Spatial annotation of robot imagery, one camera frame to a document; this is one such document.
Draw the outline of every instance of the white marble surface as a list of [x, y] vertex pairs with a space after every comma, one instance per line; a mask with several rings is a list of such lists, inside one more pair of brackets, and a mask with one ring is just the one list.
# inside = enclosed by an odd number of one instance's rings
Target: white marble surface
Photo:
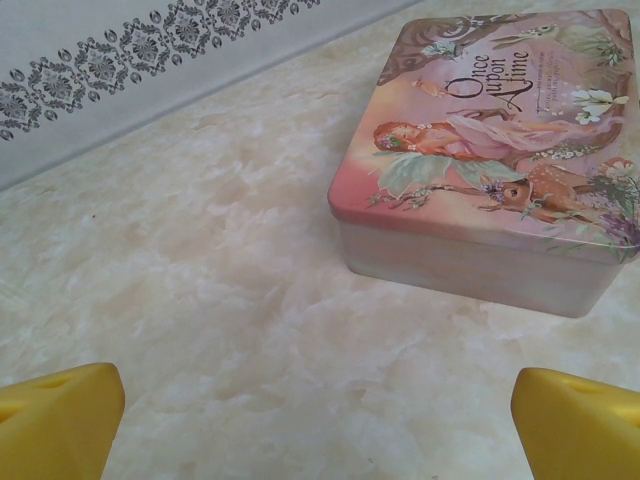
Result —
[[518, 371], [640, 390], [640, 264], [581, 320], [358, 277], [326, 191], [407, 20], [552, 7], [427, 2], [1, 193], [0, 384], [114, 362], [108, 480], [531, 478]]

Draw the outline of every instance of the pink tin box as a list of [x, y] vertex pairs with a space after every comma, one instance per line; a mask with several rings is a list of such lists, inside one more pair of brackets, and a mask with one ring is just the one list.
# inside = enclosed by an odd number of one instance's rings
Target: pink tin box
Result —
[[620, 10], [403, 28], [329, 191], [362, 275], [579, 317], [640, 251]]

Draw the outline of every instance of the flower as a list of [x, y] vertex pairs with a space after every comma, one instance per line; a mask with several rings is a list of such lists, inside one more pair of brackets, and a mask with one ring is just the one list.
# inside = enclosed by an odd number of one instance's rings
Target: flower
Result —
[[625, 105], [629, 101], [629, 97], [613, 97], [609, 92], [604, 90], [576, 90], [571, 92], [573, 103], [580, 105], [584, 113], [579, 113], [576, 120], [581, 125], [589, 122], [600, 121], [600, 116], [606, 113], [613, 105]]
[[619, 246], [633, 247], [631, 256], [640, 251], [640, 228], [634, 220], [630, 220], [620, 213], [605, 213], [600, 217], [600, 220], [607, 235]]
[[633, 177], [638, 167], [631, 160], [622, 157], [613, 157], [600, 165], [599, 173], [609, 178]]
[[110, 80], [116, 73], [116, 67], [110, 58], [96, 56], [92, 58], [92, 61], [89, 63], [89, 71], [99, 80]]
[[445, 58], [455, 58], [456, 47], [457, 45], [454, 42], [437, 40], [431, 45], [427, 45], [426, 47], [424, 47], [420, 53], [422, 53], [425, 57], [441, 55]]
[[571, 96], [573, 97], [574, 103], [586, 102], [589, 100], [589, 92], [586, 90], [576, 90], [575, 92], [571, 92]]
[[393, 137], [391, 135], [383, 135], [378, 139], [378, 143], [385, 148], [391, 148], [393, 143], [392, 140], [393, 140]]
[[137, 38], [133, 44], [133, 53], [135, 53], [140, 60], [145, 62], [152, 62], [158, 55], [158, 47], [155, 40], [146, 38]]
[[0, 92], [0, 112], [9, 118], [22, 118], [27, 114], [27, 106], [22, 98]]
[[44, 91], [54, 98], [67, 98], [72, 90], [69, 80], [62, 75], [49, 75], [45, 78]]
[[183, 42], [196, 43], [198, 41], [198, 35], [200, 35], [200, 30], [195, 20], [182, 17], [178, 25], [176, 25], [176, 33]]

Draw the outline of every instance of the decorative border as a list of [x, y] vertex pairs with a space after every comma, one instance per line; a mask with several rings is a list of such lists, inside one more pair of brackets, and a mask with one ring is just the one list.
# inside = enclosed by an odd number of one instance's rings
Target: decorative border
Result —
[[30, 63], [31, 73], [18, 69], [9, 72], [12, 83], [0, 83], [0, 138], [11, 141], [11, 130], [30, 132], [40, 127], [41, 117], [58, 119], [58, 113], [72, 113], [83, 107], [85, 97], [99, 102], [101, 95], [114, 95], [128, 81], [139, 84], [150, 75], [166, 71], [183, 59], [205, 54], [211, 45], [220, 48], [223, 39], [244, 37], [247, 27], [253, 31], [263, 22], [273, 25], [283, 20], [288, 10], [300, 11], [300, 4], [312, 8], [320, 0], [193, 0], [194, 5], [178, 0], [168, 5], [164, 17], [153, 11], [151, 23], [134, 18], [125, 22], [120, 36], [114, 30], [104, 32], [105, 42], [93, 38], [78, 42], [77, 51], [58, 50], [60, 62], [41, 58]]

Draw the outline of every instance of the illustrated lid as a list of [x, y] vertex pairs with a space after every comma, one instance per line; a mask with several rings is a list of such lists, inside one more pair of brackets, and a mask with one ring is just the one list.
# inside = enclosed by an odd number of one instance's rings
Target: illustrated lid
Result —
[[329, 191], [333, 214], [629, 261], [640, 251], [635, 71], [620, 10], [409, 22]]

